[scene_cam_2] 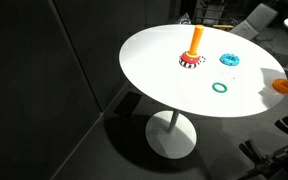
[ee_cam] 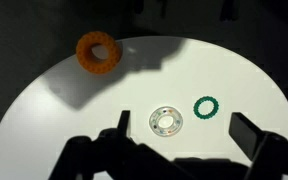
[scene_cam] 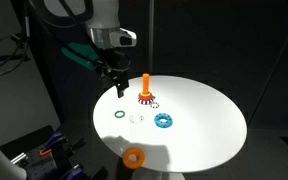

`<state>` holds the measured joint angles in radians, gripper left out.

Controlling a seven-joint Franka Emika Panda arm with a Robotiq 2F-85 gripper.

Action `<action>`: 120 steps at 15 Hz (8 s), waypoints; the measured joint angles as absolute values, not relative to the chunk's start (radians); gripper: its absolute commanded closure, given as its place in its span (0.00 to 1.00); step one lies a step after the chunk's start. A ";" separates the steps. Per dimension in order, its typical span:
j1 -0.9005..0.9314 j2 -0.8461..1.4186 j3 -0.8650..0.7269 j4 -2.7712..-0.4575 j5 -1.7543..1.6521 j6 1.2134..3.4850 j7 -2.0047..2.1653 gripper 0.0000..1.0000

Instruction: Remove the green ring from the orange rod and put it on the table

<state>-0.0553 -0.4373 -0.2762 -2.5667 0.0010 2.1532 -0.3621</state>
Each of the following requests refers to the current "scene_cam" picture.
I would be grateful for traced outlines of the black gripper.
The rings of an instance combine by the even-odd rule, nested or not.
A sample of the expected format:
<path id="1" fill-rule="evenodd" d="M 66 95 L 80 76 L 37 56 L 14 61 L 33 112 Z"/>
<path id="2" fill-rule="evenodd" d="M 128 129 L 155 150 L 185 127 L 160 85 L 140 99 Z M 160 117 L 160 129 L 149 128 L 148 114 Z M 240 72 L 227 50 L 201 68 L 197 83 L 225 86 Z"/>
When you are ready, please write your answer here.
<path id="1" fill-rule="evenodd" d="M 119 48 L 114 48 L 102 50 L 100 61 L 101 77 L 110 79 L 116 85 L 118 98 L 122 98 L 129 87 L 127 70 L 130 67 L 130 58 Z"/>

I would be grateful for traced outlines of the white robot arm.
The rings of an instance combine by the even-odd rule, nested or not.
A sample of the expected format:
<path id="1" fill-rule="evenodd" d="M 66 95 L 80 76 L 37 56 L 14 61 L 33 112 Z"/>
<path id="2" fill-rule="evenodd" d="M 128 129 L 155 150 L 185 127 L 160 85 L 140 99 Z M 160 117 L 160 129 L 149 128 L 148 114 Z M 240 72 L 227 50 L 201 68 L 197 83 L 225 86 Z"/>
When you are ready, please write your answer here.
<path id="1" fill-rule="evenodd" d="M 119 0 L 28 0 L 28 4 L 66 57 L 109 79 L 117 96 L 124 96 L 131 61 L 120 48 L 134 47 L 137 35 L 121 27 Z M 51 27 L 76 28 L 86 43 L 67 42 Z"/>

